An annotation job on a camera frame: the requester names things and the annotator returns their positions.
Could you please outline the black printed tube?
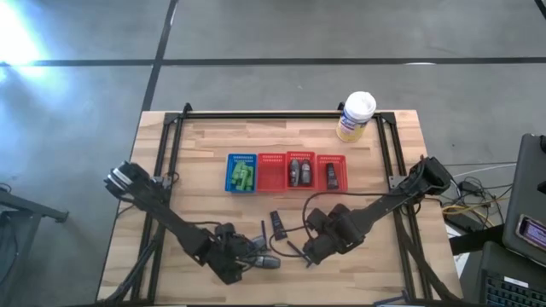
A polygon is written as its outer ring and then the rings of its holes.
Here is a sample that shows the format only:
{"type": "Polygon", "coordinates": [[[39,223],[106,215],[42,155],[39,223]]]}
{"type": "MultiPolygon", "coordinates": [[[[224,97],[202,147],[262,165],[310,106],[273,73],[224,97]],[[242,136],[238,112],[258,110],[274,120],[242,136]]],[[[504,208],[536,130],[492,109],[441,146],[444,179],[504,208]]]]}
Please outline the black printed tube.
{"type": "Polygon", "coordinates": [[[339,188],[339,182],[335,173],[335,168],[333,163],[327,163],[327,189],[328,190],[337,190],[339,188]]]}
{"type": "Polygon", "coordinates": [[[273,235],[276,240],[284,240],[288,236],[285,232],[284,226],[282,224],[282,220],[280,218],[280,215],[278,211],[271,211],[270,212],[270,220],[273,228],[273,235]]]}

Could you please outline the red plastic basket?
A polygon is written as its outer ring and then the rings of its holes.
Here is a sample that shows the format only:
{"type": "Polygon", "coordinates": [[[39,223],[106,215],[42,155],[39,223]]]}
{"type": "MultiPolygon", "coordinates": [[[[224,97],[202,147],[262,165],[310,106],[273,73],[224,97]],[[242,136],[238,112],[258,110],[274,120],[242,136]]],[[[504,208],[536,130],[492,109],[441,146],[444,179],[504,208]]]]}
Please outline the red plastic basket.
{"type": "Polygon", "coordinates": [[[288,151],[286,152],[286,186],[293,190],[316,190],[317,189],[317,155],[312,151],[288,151]],[[291,165],[292,161],[297,160],[299,166],[303,165],[304,161],[308,161],[310,165],[311,179],[309,184],[299,183],[293,185],[291,165]]]}
{"type": "Polygon", "coordinates": [[[320,191],[343,191],[348,189],[346,157],[344,155],[317,155],[317,189],[320,191]],[[327,189],[327,163],[333,163],[335,173],[339,182],[337,190],[327,189]]]}
{"type": "Polygon", "coordinates": [[[283,192],[286,190],[286,154],[284,153],[259,153],[257,163],[258,192],[283,192]]]}

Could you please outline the phone with lit screen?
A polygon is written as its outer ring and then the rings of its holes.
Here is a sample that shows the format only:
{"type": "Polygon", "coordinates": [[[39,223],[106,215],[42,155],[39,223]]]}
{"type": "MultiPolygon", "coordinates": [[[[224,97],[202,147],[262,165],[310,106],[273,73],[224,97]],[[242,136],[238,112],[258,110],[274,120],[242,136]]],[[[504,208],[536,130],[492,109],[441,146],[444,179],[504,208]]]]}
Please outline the phone with lit screen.
{"type": "Polygon", "coordinates": [[[546,252],[546,225],[526,215],[520,215],[515,233],[528,244],[546,252]]]}

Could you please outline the black aluminium table frame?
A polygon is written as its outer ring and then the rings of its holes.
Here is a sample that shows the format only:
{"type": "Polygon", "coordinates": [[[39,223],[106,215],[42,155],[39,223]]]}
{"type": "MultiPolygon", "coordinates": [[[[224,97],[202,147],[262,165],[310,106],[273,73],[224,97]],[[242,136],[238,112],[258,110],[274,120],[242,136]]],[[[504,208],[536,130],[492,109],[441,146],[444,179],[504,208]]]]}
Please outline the black aluminium table frame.
{"type": "Polygon", "coordinates": [[[410,303],[453,305],[461,286],[436,195],[400,206],[374,223],[361,245],[306,268],[287,244],[302,251],[316,237],[305,219],[315,208],[328,214],[337,204],[364,208],[389,193],[421,159],[431,157],[413,110],[382,111],[356,142],[336,134],[337,111],[177,112],[142,115],[131,155],[151,177],[170,187],[166,204],[189,222],[232,223],[248,239],[262,236],[279,269],[253,268],[226,285],[198,265],[169,230],[145,211],[130,209],[117,218],[99,305],[367,305],[406,291],[410,303]],[[226,192],[229,154],[312,151],[344,155],[348,189],[283,192],[226,192]],[[278,211],[287,238],[276,240],[270,212],[278,211]]]}

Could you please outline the black metal stand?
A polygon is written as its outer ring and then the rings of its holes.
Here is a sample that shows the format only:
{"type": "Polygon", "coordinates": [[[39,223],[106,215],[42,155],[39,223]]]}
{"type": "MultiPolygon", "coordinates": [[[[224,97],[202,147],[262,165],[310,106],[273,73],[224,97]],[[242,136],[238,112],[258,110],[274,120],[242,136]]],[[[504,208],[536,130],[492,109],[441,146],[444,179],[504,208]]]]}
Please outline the black metal stand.
{"type": "Polygon", "coordinates": [[[67,211],[26,200],[11,191],[7,183],[0,182],[0,307],[11,300],[10,292],[24,269],[41,220],[49,217],[64,223],[68,217],[67,211]]]}

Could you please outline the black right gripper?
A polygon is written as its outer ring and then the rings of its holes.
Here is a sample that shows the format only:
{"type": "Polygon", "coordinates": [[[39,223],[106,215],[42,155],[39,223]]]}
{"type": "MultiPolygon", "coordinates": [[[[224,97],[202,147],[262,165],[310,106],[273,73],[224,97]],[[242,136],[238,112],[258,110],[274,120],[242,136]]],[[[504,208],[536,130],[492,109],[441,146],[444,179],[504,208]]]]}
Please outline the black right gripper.
{"type": "Polygon", "coordinates": [[[302,247],[304,255],[318,265],[335,254],[346,254],[361,245],[367,234],[365,209],[349,210],[337,204],[329,214],[315,208],[306,218],[306,225],[317,232],[302,247]]]}

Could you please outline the white yellow Lysol wipes canister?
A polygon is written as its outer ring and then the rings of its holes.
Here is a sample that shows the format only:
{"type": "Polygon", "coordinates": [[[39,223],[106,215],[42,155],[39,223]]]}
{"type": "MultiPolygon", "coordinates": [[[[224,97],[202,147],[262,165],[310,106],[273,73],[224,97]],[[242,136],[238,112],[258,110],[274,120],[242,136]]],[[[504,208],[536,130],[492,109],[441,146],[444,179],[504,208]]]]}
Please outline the white yellow Lysol wipes canister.
{"type": "Polygon", "coordinates": [[[336,133],[343,142],[356,142],[376,110],[375,98],[366,91],[351,93],[342,108],[336,133]]]}

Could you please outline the black keyboard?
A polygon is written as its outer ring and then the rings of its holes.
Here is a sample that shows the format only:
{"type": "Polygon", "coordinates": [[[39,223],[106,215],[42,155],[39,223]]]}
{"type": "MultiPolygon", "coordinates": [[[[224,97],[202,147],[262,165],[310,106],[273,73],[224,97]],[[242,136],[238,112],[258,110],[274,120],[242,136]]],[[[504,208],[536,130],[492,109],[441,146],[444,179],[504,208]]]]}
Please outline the black keyboard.
{"type": "Polygon", "coordinates": [[[486,242],[476,299],[489,307],[546,307],[546,267],[486,242]]]}

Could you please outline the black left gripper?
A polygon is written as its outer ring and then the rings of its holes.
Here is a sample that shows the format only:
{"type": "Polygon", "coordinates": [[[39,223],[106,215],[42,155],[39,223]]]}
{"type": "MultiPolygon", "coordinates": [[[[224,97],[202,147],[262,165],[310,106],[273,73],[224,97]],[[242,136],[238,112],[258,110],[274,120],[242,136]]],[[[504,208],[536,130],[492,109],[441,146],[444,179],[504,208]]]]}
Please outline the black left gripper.
{"type": "Polygon", "coordinates": [[[242,279],[243,272],[260,267],[256,262],[246,262],[246,266],[242,262],[262,254],[260,250],[252,251],[252,242],[246,236],[237,234],[232,223],[224,223],[215,227],[205,260],[224,284],[231,285],[242,279]]]}

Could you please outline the blue plastic basket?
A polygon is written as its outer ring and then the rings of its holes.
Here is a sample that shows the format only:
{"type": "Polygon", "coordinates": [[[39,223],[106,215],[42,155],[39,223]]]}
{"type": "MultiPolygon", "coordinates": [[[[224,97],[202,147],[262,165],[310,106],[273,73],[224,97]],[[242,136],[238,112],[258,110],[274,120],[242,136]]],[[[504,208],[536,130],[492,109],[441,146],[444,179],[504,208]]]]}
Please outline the blue plastic basket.
{"type": "Polygon", "coordinates": [[[230,153],[227,157],[227,166],[226,166],[226,173],[225,173],[225,186],[224,189],[226,192],[231,193],[254,193],[256,191],[256,177],[257,177],[257,155],[256,154],[249,154],[249,153],[230,153]],[[240,176],[240,180],[237,182],[237,184],[231,183],[231,173],[235,167],[235,164],[239,161],[242,161],[245,163],[245,165],[250,165],[254,167],[254,175],[253,175],[253,191],[240,191],[236,187],[240,184],[241,181],[245,181],[246,179],[242,176],[240,176]]]}

